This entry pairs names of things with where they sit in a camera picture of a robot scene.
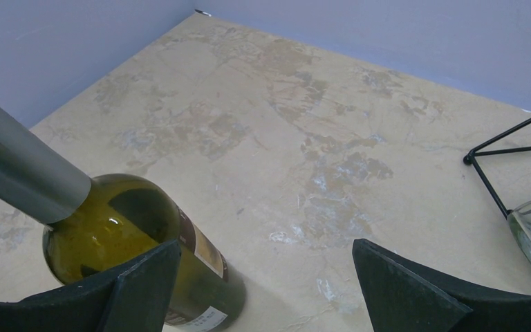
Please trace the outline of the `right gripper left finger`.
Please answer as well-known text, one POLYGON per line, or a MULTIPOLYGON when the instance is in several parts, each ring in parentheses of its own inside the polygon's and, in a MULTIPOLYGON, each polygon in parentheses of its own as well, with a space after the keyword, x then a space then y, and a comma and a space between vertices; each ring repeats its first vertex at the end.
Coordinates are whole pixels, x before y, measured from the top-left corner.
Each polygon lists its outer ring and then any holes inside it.
POLYGON ((168 241, 79 282, 0 302, 0 331, 161 331, 180 256, 168 241))

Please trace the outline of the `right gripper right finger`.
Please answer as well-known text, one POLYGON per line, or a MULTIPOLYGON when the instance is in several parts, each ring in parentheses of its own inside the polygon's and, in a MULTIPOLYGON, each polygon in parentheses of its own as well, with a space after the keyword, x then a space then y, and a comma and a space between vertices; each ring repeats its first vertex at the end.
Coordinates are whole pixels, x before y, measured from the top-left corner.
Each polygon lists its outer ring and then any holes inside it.
POLYGON ((374 331, 531 331, 531 295, 474 284, 356 239, 353 261, 374 331))

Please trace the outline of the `dark bottle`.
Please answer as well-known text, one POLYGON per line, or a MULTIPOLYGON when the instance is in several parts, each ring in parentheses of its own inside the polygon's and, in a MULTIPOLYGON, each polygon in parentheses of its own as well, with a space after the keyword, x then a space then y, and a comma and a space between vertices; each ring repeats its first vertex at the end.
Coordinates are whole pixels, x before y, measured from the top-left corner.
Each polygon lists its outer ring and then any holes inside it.
POLYGON ((243 311, 240 274, 160 187, 131 174, 86 175, 1 107, 0 199, 44 226, 44 257, 63 284, 176 240, 182 256, 165 323, 223 331, 243 311))

